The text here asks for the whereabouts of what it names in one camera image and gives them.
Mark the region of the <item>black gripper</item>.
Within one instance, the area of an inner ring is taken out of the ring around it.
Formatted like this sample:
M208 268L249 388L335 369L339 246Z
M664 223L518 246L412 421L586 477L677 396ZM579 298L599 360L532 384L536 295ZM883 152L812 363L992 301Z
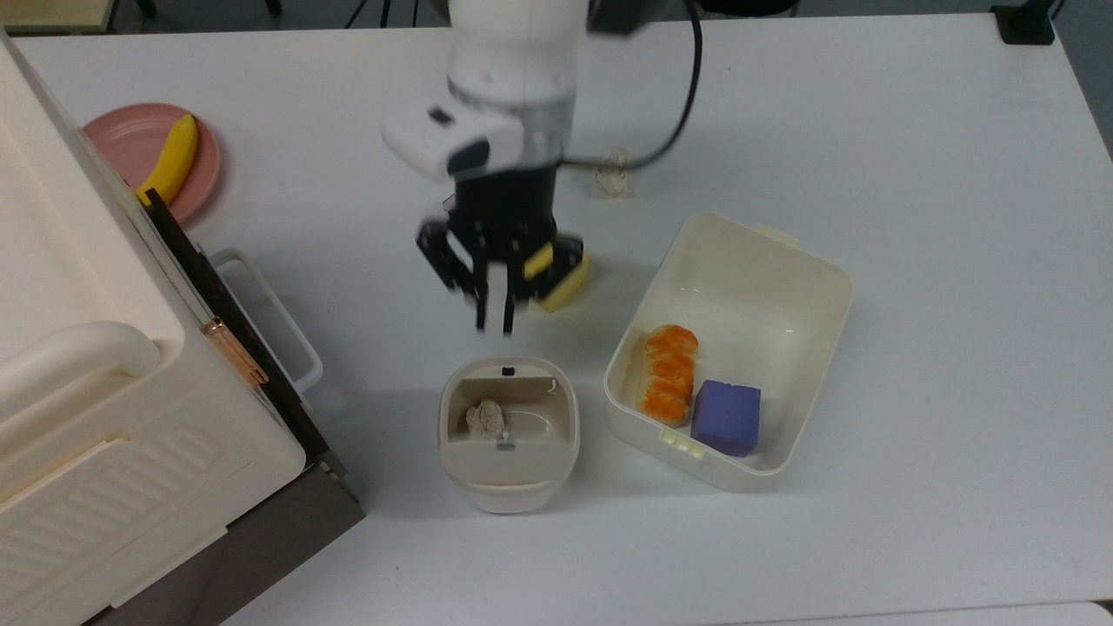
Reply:
M556 165L520 168L456 182L449 222L424 219L415 244L445 288L460 290L476 306L476 330L484 333L487 317L487 274L484 261L471 266L450 246L450 232L463 244L483 237L493 250L514 241L532 254L505 262L506 297L503 333L512 336L518 306L536 302L556 312L585 283L585 248L570 233L556 234L553 217Z

